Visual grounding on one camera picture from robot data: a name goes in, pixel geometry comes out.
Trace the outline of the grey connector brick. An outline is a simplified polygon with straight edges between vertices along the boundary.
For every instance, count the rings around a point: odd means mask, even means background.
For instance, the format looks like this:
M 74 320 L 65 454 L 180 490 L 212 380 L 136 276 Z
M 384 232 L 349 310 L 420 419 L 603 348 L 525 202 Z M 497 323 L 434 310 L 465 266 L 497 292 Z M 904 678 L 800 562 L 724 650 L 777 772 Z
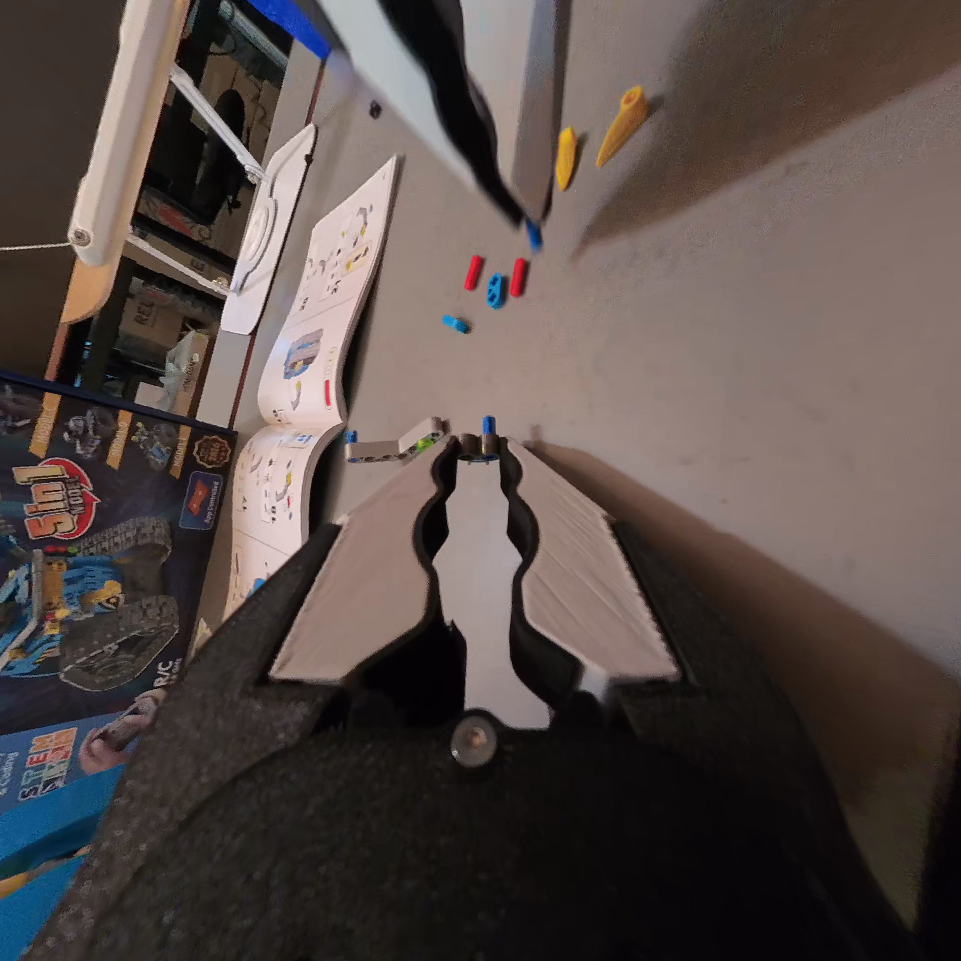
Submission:
M 462 432 L 457 436 L 459 460 L 468 463 L 490 463 L 500 458 L 500 438 L 497 419 L 485 415 L 478 433 Z

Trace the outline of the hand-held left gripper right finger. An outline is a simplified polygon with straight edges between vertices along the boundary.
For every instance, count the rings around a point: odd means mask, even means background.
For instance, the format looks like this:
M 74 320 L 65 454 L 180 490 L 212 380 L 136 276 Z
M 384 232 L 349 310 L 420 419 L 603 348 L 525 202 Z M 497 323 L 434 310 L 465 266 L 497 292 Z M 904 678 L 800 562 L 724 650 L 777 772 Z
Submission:
M 519 555 L 509 650 L 523 682 L 678 682 L 681 667 L 609 514 L 515 440 L 500 443 Z

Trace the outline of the yellow long wedge brick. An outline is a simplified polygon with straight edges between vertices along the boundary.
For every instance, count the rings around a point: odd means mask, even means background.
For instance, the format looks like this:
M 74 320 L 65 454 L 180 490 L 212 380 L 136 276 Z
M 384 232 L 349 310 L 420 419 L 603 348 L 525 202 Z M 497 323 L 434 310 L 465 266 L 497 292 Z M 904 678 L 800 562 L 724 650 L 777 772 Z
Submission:
M 595 167 L 603 168 L 641 129 L 651 113 L 651 104 L 641 85 L 628 88 L 620 97 L 617 115 L 604 134 Z

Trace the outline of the dark partition panel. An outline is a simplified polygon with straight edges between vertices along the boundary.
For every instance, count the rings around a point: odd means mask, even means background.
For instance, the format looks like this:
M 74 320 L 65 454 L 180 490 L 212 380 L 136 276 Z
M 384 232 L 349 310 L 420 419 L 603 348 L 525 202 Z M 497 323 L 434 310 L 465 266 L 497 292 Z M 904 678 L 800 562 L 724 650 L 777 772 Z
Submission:
M 124 1 L 1 2 L 1 367 L 42 377 Z

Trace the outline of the robot kit box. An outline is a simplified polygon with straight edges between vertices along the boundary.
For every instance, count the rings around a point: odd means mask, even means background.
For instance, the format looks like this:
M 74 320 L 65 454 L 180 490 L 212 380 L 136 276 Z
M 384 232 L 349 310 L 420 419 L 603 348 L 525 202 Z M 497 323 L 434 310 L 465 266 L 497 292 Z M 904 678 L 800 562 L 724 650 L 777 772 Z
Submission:
M 185 667 L 236 444 L 2 371 L 2 959 L 74 880 Z

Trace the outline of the grey angled beam brick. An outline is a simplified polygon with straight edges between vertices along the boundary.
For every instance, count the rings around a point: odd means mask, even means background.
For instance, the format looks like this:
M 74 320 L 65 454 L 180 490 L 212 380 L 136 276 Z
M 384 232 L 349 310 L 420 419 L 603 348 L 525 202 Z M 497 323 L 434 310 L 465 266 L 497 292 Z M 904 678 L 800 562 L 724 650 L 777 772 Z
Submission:
M 349 429 L 344 433 L 344 461 L 348 464 L 407 462 L 434 447 L 446 435 L 445 422 L 439 416 L 430 416 L 399 439 L 391 440 L 365 440 L 357 430 Z

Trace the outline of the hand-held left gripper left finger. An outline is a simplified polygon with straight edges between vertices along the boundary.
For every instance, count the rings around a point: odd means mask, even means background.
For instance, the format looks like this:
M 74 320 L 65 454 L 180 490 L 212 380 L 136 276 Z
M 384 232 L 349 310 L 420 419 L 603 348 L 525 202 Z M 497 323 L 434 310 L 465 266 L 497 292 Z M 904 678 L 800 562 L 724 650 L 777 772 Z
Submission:
M 435 558 L 457 472 L 458 443 L 441 439 L 339 520 L 271 681 L 344 683 L 426 625 L 439 603 Z

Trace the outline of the grey desk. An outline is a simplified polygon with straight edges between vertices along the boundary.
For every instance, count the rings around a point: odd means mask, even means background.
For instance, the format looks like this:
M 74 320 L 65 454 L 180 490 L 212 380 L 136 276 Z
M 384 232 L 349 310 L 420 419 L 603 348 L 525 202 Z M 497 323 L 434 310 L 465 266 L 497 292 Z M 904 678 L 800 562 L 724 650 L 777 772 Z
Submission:
M 572 2 L 565 81 L 580 163 L 531 256 L 342 51 L 295 45 L 268 145 L 312 121 L 315 161 L 203 415 L 260 429 L 315 223 L 399 154 L 348 423 L 491 414 L 643 532 L 763 652 L 911 924 L 959 728 L 959 2 Z M 651 113 L 597 169 L 635 85 Z

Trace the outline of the blue plastic bin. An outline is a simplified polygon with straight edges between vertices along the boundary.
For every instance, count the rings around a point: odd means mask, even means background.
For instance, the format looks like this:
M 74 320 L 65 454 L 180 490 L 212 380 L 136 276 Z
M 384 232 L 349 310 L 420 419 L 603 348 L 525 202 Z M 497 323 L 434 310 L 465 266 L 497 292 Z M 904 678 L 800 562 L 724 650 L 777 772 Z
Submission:
M 254 9 L 326 61 L 338 43 L 319 1 L 249 1 Z

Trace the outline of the instruction booklet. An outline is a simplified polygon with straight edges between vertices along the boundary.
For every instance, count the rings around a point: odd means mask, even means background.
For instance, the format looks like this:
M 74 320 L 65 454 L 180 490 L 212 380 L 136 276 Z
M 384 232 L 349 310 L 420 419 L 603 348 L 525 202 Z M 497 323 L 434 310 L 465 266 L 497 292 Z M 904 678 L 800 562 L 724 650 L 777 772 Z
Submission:
M 309 538 L 314 475 L 346 425 L 344 360 L 376 278 L 402 166 L 394 154 L 310 234 L 292 308 L 260 376 L 265 424 L 233 471 L 223 620 Z

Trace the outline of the shelf with cardboard boxes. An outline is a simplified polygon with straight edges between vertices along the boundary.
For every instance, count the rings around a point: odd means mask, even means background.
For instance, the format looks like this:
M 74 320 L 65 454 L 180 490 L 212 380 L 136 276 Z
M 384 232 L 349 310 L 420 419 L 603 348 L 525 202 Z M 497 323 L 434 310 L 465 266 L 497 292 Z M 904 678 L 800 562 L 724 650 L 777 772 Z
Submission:
M 293 38 L 249 2 L 190 2 L 175 64 L 265 165 Z M 185 97 L 166 89 L 140 184 L 134 232 L 214 282 L 232 274 L 256 186 Z M 225 300 L 126 244 L 105 305 L 60 326 L 48 377 L 92 392 L 195 413 L 214 342 L 251 347 L 221 327 Z

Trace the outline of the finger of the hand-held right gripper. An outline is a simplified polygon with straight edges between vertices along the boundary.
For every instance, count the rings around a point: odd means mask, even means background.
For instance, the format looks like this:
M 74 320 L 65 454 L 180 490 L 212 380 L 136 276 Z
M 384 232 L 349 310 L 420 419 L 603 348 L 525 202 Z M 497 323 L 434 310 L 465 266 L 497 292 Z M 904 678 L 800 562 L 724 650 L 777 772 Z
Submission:
M 525 215 L 501 178 L 497 133 L 466 64 L 461 2 L 319 1 L 311 19 L 457 176 L 521 226 Z
M 555 181 L 572 6 L 508 4 L 507 185 L 532 222 L 543 220 Z

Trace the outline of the white desk lamp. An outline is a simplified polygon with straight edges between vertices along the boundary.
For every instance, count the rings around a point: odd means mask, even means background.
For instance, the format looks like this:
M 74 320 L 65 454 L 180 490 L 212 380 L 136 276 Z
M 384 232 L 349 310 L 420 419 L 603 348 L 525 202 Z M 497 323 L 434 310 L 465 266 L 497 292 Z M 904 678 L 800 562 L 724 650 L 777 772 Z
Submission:
M 76 265 L 61 326 L 90 318 L 105 305 L 126 244 L 224 298 L 223 331 L 251 336 L 262 319 L 316 149 L 317 126 L 308 123 L 269 162 L 260 162 L 175 64 L 189 7 L 187 1 L 130 1 L 124 8 L 111 82 L 66 233 Z M 205 279 L 134 232 L 140 185 L 171 86 L 205 119 L 256 186 L 239 255 L 225 282 Z

